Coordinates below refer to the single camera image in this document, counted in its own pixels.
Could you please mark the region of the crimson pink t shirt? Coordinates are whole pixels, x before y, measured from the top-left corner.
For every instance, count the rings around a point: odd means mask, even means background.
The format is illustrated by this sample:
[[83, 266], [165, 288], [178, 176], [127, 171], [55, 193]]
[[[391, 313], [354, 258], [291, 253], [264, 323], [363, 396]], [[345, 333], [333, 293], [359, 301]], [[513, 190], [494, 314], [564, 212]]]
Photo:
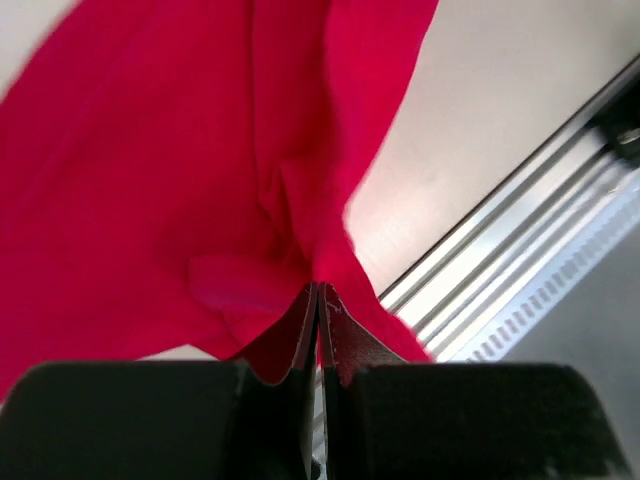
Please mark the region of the crimson pink t shirt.
[[1, 103], [1, 388], [50, 361], [227, 359], [310, 281], [409, 361], [343, 214], [433, 1], [83, 1]]

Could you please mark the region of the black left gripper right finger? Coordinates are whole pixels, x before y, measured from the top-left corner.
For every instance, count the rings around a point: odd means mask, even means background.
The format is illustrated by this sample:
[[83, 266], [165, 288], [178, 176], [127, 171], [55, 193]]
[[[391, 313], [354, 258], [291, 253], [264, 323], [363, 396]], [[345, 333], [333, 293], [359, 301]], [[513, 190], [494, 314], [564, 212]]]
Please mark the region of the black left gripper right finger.
[[549, 363], [409, 363], [321, 284], [330, 479], [629, 479], [591, 385]]

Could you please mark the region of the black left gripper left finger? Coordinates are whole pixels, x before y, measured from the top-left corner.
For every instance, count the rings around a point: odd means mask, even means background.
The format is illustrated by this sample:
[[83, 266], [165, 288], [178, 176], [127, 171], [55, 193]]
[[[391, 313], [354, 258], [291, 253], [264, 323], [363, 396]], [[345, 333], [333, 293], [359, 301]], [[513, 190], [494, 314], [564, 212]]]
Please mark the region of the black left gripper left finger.
[[5, 479], [309, 479], [316, 284], [227, 361], [47, 363], [1, 410]]

